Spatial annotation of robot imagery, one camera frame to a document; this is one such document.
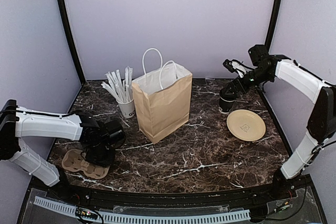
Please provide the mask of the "brown paper bag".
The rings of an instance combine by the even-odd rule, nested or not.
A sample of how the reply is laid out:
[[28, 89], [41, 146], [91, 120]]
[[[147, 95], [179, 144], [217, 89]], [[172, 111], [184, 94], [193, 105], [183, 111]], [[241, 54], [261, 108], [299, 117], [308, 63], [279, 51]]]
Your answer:
[[170, 60], [132, 80], [139, 130], [154, 144], [189, 121], [192, 73]]

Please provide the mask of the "cardboard cup carrier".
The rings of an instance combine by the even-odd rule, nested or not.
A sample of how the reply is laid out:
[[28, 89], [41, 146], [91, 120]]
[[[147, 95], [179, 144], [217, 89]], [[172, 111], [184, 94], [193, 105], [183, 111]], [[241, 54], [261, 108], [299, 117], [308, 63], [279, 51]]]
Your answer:
[[105, 178], [110, 166], [102, 167], [89, 163], [81, 155], [81, 152], [81, 150], [75, 148], [67, 151], [61, 162], [62, 168], [72, 173], [83, 172], [85, 176], [93, 179]]

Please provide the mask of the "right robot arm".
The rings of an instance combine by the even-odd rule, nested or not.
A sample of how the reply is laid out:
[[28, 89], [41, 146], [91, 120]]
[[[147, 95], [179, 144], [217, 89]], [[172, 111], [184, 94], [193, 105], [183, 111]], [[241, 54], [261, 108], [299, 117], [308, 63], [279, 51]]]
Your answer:
[[268, 188], [273, 200], [288, 191], [285, 180], [297, 177], [310, 166], [335, 135], [335, 85], [318, 77], [303, 65], [282, 54], [270, 54], [265, 45], [248, 49], [252, 66], [236, 59], [226, 59], [223, 66], [237, 77], [219, 92], [219, 111], [228, 113], [236, 99], [251, 88], [280, 80], [297, 90], [309, 103], [306, 132], [288, 160], [274, 175], [275, 183]]

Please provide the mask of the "black plastic cup lid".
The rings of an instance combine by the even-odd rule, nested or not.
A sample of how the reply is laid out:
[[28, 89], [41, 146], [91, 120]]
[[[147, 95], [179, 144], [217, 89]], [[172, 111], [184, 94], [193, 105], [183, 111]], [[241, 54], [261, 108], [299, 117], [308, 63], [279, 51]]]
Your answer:
[[219, 96], [223, 101], [226, 101], [226, 102], [233, 102], [237, 98], [237, 95], [234, 92], [231, 92], [230, 90], [226, 90], [226, 89], [221, 89]]

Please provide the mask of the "black paper coffee cup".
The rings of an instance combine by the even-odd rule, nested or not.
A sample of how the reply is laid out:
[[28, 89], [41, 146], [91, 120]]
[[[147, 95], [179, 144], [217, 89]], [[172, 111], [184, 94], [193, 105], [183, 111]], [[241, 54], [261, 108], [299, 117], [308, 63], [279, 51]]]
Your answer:
[[232, 97], [219, 97], [219, 112], [222, 114], [227, 114], [230, 112], [233, 104], [235, 102], [235, 98]]

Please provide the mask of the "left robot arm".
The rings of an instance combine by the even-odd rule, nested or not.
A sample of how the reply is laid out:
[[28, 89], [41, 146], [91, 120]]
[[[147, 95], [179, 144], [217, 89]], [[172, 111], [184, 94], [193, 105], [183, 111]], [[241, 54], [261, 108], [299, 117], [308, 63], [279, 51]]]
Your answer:
[[107, 167], [115, 159], [115, 144], [123, 144], [125, 132], [117, 120], [101, 122], [93, 115], [75, 111], [69, 114], [35, 111], [9, 99], [1, 109], [1, 160], [20, 166], [37, 177], [63, 201], [74, 197], [74, 189], [55, 165], [41, 158], [24, 142], [25, 137], [63, 138], [84, 147], [85, 161]]

